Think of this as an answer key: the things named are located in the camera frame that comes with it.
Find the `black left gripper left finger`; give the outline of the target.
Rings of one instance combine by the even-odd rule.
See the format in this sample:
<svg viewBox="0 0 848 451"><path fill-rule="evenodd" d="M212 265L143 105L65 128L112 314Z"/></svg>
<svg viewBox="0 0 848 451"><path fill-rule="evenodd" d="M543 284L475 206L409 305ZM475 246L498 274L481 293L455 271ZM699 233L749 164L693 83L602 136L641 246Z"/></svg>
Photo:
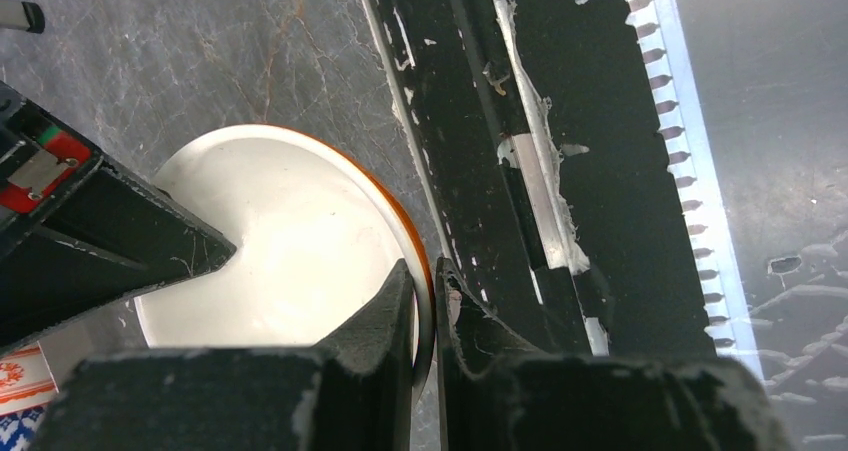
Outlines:
<svg viewBox="0 0 848 451"><path fill-rule="evenodd" d="M126 350L83 360L35 450L405 450L414 283L404 261L311 347Z"/></svg>

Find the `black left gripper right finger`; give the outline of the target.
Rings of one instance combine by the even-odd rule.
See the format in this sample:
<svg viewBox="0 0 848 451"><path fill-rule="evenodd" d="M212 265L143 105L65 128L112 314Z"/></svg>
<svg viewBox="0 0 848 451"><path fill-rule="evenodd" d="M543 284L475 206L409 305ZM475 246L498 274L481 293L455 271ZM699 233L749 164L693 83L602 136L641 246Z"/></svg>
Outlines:
<svg viewBox="0 0 848 451"><path fill-rule="evenodd" d="M471 295L448 258L434 279L445 450L788 450L762 386L726 358L550 354Z"/></svg>

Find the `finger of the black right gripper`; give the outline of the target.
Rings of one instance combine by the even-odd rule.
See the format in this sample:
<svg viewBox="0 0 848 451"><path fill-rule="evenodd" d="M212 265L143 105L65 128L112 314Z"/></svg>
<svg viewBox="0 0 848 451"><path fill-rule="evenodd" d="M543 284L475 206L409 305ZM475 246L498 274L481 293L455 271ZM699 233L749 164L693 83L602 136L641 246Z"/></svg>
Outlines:
<svg viewBox="0 0 848 451"><path fill-rule="evenodd" d="M8 85L1 88L1 350L220 269L235 245Z"/></svg>

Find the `orange bowl white inside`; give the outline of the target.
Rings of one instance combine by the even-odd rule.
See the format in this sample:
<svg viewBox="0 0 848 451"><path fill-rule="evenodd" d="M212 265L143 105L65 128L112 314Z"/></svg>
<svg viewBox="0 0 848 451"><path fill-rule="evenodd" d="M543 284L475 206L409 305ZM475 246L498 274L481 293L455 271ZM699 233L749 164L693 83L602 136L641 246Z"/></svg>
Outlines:
<svg viewBox="0 0 848 451"><path fill-rule="evenodd" d="M435 341L434 286L412 219L367 170L298 131L261 124L191 141L154 185L236 248L219 270L135 298L148 346L308 346L379 291L404 261L413 281L419 399Z"/></svg>

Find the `stainless steel dish rack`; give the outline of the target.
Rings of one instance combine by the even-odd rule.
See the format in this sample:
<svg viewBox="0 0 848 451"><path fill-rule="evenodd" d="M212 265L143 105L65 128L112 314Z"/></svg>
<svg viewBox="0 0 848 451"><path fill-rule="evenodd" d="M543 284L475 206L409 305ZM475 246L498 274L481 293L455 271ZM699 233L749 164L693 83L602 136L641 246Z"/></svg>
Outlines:
<svg viewBox="0 0 848 451"><path fill-rule="evenodd" d="M0 27L42 34L46 21L42 8L34 2L1 0Z"/></svg>

